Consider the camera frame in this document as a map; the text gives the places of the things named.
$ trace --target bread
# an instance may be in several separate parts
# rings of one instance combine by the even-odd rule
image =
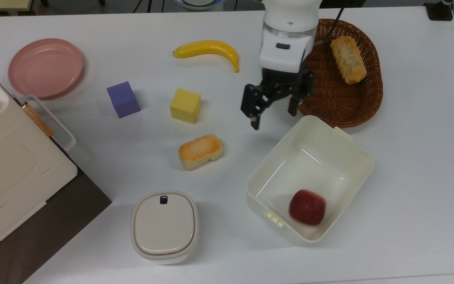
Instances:
[[[351,36],[340,36],[330,44],[335,63],[346,84],[353,85],[367,75],[357,43]]]
[[[182,166],[189,171],[209,160],[218,159],[222,152],[222,142],[213,134],[204,135],[187,142],[178,149]]]

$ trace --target banana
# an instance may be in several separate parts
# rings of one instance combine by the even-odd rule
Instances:
[[[176,58],[187,58],[201,54],[218,54],[229,60],[234,66],[234,72],[239,72],[238,53],[230,45],[218,40],[200,40],[187,43],[178,47],[173,56]]]

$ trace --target white plastic container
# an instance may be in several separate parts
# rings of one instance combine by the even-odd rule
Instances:
[[[308,246],[323,238],[372,169],[369,153],[348,134],[305,116],[250,176],[247,203],[290,243]],[[301,189],[326,200],[325,216],[317,226],[300,223],[288,213],[290,200]]]
[[[76,165],[0,85],[0,241],[76,174]]]
[[[183,261],[197,240],[197,207],[183,192],[156,192],[140,199],[131,221],[136,252],[159,264]]]

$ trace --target apple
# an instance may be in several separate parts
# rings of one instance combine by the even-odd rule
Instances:
[[[288,207],[292,218],[307,225],[317,226],[325,215],[326,202],[322,196],[306,189],[299,190]]]

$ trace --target wicker basket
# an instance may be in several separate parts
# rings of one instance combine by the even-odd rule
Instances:
[[[329,33],[333,19],[320,19],[316,40]],[[364,60],[367,76],[360,83],[348,85],[337,70],[330,41],[313,48],[306,59],[306,66],[315,72],[312,95],[299,106],[304,115],[314,115],[331,127],[353,127],[373,117],[383,99],[380,60],[371,40],[354,25],[339,21],[330,40],[351,36],[357,42]]]

